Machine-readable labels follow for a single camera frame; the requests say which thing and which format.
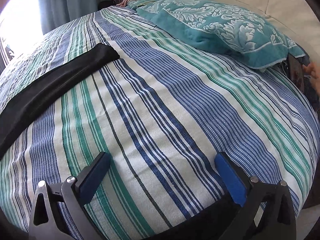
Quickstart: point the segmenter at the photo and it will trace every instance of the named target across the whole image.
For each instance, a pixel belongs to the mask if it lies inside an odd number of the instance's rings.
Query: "folded black garment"
[[[111,46],[99,43],[50,70],[15,95],[0,114],[0,160],[19,135],[58,98],[105,64],[119,58]]]

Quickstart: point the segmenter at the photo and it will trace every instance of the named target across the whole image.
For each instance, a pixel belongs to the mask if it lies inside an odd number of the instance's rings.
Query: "floor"
[[[297,240],[303,240],[320,217],[320,205],[303,209],[297,220]]]

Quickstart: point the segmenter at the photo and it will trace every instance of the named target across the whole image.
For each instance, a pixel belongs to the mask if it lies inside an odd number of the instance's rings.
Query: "teal pillow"
[[[148,5],[149,3],[154,3],[157,1],[160,1],[160,0],[130,0],[127,6],[132,10],[136,10],[141,6]]]
[[[174,38],[211,53],[230,55],[250,68],[305,53],[263,17],[238,6],[208,0],[160,0],[137,13]]]

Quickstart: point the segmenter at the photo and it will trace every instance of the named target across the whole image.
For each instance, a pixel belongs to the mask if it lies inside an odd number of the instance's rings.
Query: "striped bedsheet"
[[[160,233],[220,199],[220,151],[263,182],[286,180],[299,213],[320,143],[306,98],[280,73],[194,49],[132,10],[109,7],[45,35],[1,74],[0,112],[99,42],[121,58],[51,105],[0,162],[0,207],[11,223],[27,231],[37,183],[77,175],[100,151],[111,168],[85,208],[107,239]]]

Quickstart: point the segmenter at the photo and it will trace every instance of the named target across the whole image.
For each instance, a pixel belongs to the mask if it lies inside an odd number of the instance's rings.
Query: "metal bolt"
[[[285,180],[281,179],[280,185],[285,187],[285,186],[287,186],[288,184],[287,184],[287,182],[286,182]]]
[[[73,183],[75,181],[75,177],[69,177],[67,178],[68,183]]]
[[[44,180],[39,181],[38,187],[43,187],[44,185],[45,185],[45,181]]]
[[[259,179],[256,176],[252,176],[250,177],[251,182],[253,183],[257,183],[259,181]]]

